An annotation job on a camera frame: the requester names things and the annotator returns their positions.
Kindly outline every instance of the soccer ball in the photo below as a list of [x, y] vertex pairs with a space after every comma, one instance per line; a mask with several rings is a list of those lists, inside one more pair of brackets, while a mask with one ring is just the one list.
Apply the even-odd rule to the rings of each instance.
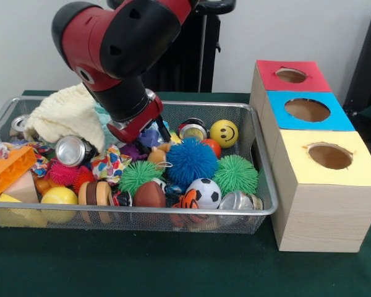
[[217, 209], [221, 202], [221, 191], [217, 184], [208, 178], [196, 179], [187, 192], [197, 191], [197, 204], [200, 209]]
[[166, 183], [159, 178], [153, 178], [153, 181], [156, 182], [161, 187], [164, 194], [166, 194], [166, 191], [168, 190], [168, 186], [166, 185]]

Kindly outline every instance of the wooden box stack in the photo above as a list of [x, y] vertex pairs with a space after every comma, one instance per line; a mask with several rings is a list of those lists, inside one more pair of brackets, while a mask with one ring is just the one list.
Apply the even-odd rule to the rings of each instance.
[[250, 105], [279, 192], [279, 250], [358, 252], [371, 225], [371, 155], [317, 64], [257, 61]]

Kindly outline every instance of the orange plastic block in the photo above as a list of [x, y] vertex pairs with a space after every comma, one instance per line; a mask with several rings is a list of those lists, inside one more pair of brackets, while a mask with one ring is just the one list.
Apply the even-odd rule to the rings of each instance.
[[33, 148], [27, 146], [11, 151], [7, 159], [0, 159], [0, 194], [24, 175], [36, 161]]

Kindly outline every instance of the metal mesh basket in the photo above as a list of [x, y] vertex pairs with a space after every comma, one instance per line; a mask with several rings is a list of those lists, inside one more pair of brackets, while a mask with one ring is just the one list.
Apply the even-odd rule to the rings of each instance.
[[[9, 141], [12, 120], [23, 114], [30, 114], [42, 99], [20, 97], [7, 102], [0, 111], [0, 141]], [[234, 122], [239, 128], [239, 139], [235, 146], [223, 150], [223, 155], [238, 154], [254, 164], [259, 172], [257, 197], [263, 202], [263, 210], [0, 203], [0, 226], [255, 233], [264, 218], [275, 212], [278, 206], [267, 150], [255, 111], [249, 105], [242, 104], [166, 101], [162, 115], [171, 127], [178, 127], [191, 117], [203, 119], [208, 127], [220, 119]]]

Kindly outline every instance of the green spiky ball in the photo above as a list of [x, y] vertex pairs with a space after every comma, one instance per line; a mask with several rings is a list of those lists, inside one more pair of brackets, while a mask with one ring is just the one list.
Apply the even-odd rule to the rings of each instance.
[[253, 164], [245, 158], [238, 155], [230, 155], [220, 159], [218, 170], [213, 180], [220, 187], [223, 197], [232, 191], [255, 194], [258, 172]]
[[122, 192], [129, 191], [134, 196], [142, 184], [152, 181], [153, 178], [160, 178], [162, 173], [149, 161], [137, 161], [124, 170], [118, 189]]

